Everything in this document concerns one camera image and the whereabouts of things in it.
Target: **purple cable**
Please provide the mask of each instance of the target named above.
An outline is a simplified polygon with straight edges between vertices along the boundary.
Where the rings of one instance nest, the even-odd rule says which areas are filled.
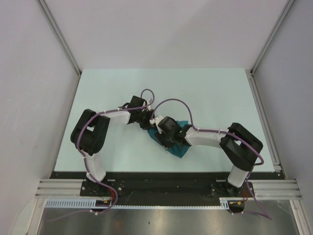
[[[155,111],[157,110],[157,108],[167,102],[167,101],[178,101],[180,103],[182,103],[183,105],[185,105],[185,107],[187,108],[188,112],[189,112],[189,116],[190,116],[190,122],[191,122],[191,126],[196,130],[196,131],[199,131],[199,132],[213,132],[213,133],[223,133],[223,134],[226,134],[226,135],[229,135],[229,136],[232,136],[233,138],[241,141],[241,143],[243,143],[245,146],[247,146],[260,160],[261,162],[259,163],[256,163],[255,165],[263,165],[264,164],[264,159],[262,158],[262,156],[250,145],[248,144],[246,141],[244,141],[242,138],[236,136],[235,134],[233,133],[230,133],[230,132],[227,132],[227,131],[219,131],[219,130],[213,130],[213,129],[198,129],[195,125],[194,125],[194,121],[193,121],[193,118],[192,118],[192,113],[191,113],[191,110],[189,108],[189,106],[182,100],[180,99],[175,99],[175,98],[171,98],[171,99],[166,99],[164,101],[162,101],[161,103],[159,103],[156,108],[154,109],[154,111],[152,112],[152,117],[154,117],[154,114],[155,114]]]
[[[261,156],[250,144],[248,144],[246,141],[244,141],[242,138],[236,136],[235,134],[230,133],[230,132],[227,132],[227,131],[219,131],[219,130],[213,130],[213,129],[198,129],[197,127],[195,127],[194,121],[193,121],[193,118],[192,118],[192,113],[191,113],[191,110],[190,110],[189,106],[188,106],[184,101],[182,101],[182,100],[180,100],[180,99],[171,98],[171,99],[166,99],[166,100],[160,102],[160,103],[156,106],[156,108],[154,109],[154,111],[152,112],[151,117],[154,117],[154,114],[155,114],[155,111],[157,110],[157,108],[158,108],[161,104],[164,104],[164,103],[167,102],[167,101],[178,101],[178,102],[182,103],[182,104],[187,108],[187,110],[188,110],[188,112],[189,112],[189,116],[190,116],[191,126],[192,126],[195,130],[197,130],[197,131],[199,131],[199,132],[213,132],[213,133],[223,133],[223,134],[229,135],[229,136],[231,136],[231,137],[233,137],[233,138],[239,140],[241,143],[243,143],[246,147],[248,147],[248,148],[261,160],[261,162],[256,163],[256,164],[254,164],[254,165],[263,165],[263,164],[264,164],[264,159],[262,158],[262,156]],[[260,202],[255,198],[255,195],[253,194],[252,190],[250,189],[250,186],[249,186],[249,184],[248,184],[248,178],[249,178],[251,172],[247,175],[246,184],[247,184],[247,186],[248,186],[248,190],[249,190],[250,194],[252,195],[254,201],[255,201],[256,204],[259,206],[259,208],[263,211],[264,214],[259,213],[259,212],[256,212],[256,211],[254,211],[254,212],[253,212],[253,211],[249,211],[249,212],[246,211],[246,212],[244,212],[244,213],[245,213],[245,214],[258,214],[258,215],[264,216],[264,217],[266,217],[266,218],[268,218],[268,219],[270,219],[270,220],[273,220],[273,219],[270,217],[270,215],[265,211],[265,209],[262,207],[262,205],[260,204]]]
[[[95,114],[94,116],[92,116],[92,117],[86,122],[86,124],[84,125],[84,127],[82,128],[81,132],[80,132],[79,135],[78,135],[78,139],[77,139],[77,143],[76,143],[76,148],[77,148],[77,150],[78,150],[78,151],[83,155],[83,157],[84,157],[84,164],[85,164],[86,172],[89,174],[89,176],[90,176],[96,183],[98,183],[98,184],[100,184],[100,185],[102,185],[102,186],[104,186],[104,187],[107,187],[107,188],[111,189],[111,190],[114,192],[114,194],[115,194],[115,200],[114,200],[114,202],[113,202],[108,208],[106,208],[104,211],[100,211],[100,212],[98,212],[97,214],[103,214],[103,213],[107,212],[109,209],[111,209],[113,206],[115,206],[115,204],[117,203],[117,200],[118,200],[118,195],[117,195],[117,192],[116,192],[116,190],[115,190],[114,188],[112,188],[111,186],[106,185],[106,184],[104,184],[104,183],[98,181],[98,180],[92,175],[92,173],[91,173],[90,170],[89,170],[88,164],[87,164],[86,155],[85,155],[85,153],[84,153],[84,152],[80,149],[80,147],[79,147],[80,140],[81,140],[81,138],[82,138],[82,135],[83,135],[84,131],[85,131],[86,128],[88,127],[88,125],[89,125],[97,116],[100,116],[100,115],[102,115],[102,114],[109,114],[109,113],[119,112],[119,111],[120,111],[120,112],[123,112],[123,111],[131,111],[131,110],[144,109],[144,108],[147,108],[148,106],[152,105],[153,102],[154,102],[154,100],[155,100],[155,94],[154,94],[153,91],[150,90],[150,89],[144,89],[144,90],[141,92],[141,95],[140,95],[141,97],[142,97],[142,95],[143,95],[143,93],[144,93],[145,91],[149,91],[149,92],[151,92],[151,94],[152,94],[152,101],[151,101],[150,104],[147,104],[147,105],[144,105],[144,106],[141,106],[141,107],[135,107],[135,108],[114,109],[114,110],[99,112],[99,113]],[[56,221],[56,220],[58,220],[58,219],[65,218],[65,217],[68,217],[68,216],[73,215],[73,214],[76,214],[76,213],[89,212],[89,211],[90,211],[90,210],[74,211],[74,212],[72,212],[72,213],[65,214],[65,215],[62,215],[62,216],[57,217],[57,218],[54,218],[54,219],[49,219],[49,220],[47,220],[47,222],[53,222],[53,221]]]

